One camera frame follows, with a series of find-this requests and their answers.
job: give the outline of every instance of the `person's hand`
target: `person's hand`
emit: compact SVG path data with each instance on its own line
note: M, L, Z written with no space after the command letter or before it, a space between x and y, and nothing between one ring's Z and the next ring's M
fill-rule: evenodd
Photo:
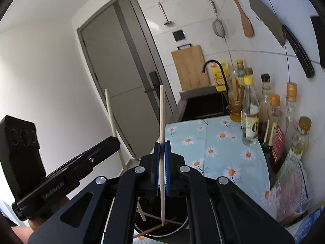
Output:
M55 205L54 209L59 210L62 206L64 206L69 201L69 198L66 196L59 200ZM46 221L43 217L37 217L33 220L28 220L28 224L30 227L11 227L11 229L15 232L17 237L24 243L27 244L30 235L39 228Z
M69 198L66 196L63 197L61 200L59 200L55 206L54 209L59 210L62 206L64 206L69 201ZM28 224L30 225L31 229L35 231L37 228L39 228L44 222L46 221L43 217L36 217L33 220L28 220Z

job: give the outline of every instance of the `black bottle cap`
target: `black bottle cap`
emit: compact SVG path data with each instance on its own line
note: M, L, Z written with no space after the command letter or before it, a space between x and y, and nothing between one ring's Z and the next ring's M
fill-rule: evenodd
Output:
M270 75L268 73L262 73L261 74L262 82L269 82L270 81Z

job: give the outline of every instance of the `wooden spatula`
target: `wooden spatula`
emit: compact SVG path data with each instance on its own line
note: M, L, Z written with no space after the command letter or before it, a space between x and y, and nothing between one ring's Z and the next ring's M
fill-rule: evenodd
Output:
M244 13L240 3L238 2L238 0L234 0L238 10L240 12L241 15L241 19L242 19L242 25L243 25L243 29L244 29L244 34L246 37L251 38L254 35L254 30L253 27L251 25L251 21L248 19L247 15Z

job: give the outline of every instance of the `door handle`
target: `door handle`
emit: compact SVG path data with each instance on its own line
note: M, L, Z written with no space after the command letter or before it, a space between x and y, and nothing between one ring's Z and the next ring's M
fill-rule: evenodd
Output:
M160 98L160 89L159 89L159 87L160 87L161 83L159 81L157 72L155 72L155 71L150 72L149 77L151 79L153 88L145 90L144 92L146 94L151 93L151 92L156 92L156 94L158 95L158 98Z
M158 87L155 87L155 88L151 88L149 90L145 90L144 92L147 94L147 93L151 93L153 91L158 91L158 90L159 90L159 88Z

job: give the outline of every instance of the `light blue tablecloth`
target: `light blue tablecloth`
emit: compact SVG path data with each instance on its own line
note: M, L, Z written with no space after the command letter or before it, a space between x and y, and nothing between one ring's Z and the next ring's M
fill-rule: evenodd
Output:
M184 157L186 165L212 179L228 177L259 206L269 211L269 171L259 143L251 147L242 142L240 123L229 116L192 120L166 125L165 140L171 150ZM135 239L146 244L160 243Z

